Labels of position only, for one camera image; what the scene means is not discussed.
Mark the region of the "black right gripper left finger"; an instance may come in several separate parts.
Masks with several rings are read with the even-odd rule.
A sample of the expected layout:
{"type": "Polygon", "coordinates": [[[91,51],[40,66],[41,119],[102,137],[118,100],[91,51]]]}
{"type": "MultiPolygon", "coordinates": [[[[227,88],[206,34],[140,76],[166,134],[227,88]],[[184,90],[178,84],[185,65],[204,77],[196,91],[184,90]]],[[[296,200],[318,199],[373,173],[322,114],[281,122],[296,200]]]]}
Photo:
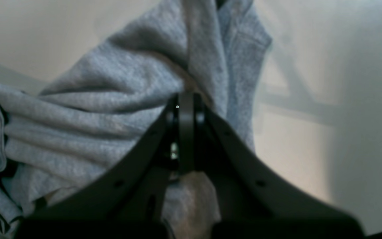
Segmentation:
{"type": "Polygon", "coordinates": [[[168,239],[161,209],[171,172],[178,96],[134,148],[84,189],[20,224],[16,239],[168,239]]]}

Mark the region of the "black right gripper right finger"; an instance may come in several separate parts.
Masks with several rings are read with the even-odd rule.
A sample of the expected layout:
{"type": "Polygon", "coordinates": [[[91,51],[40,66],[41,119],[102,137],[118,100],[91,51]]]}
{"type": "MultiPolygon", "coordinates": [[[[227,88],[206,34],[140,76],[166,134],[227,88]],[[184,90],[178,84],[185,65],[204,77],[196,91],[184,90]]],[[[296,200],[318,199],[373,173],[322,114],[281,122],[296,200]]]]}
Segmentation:
{"type": "Polygon", "coordinates": [[[362,239],[355,219],[297,189],[261,162],[200,95],[179,96],[179,168],[204,172],[221,221],[212,239],[362,239]]]}

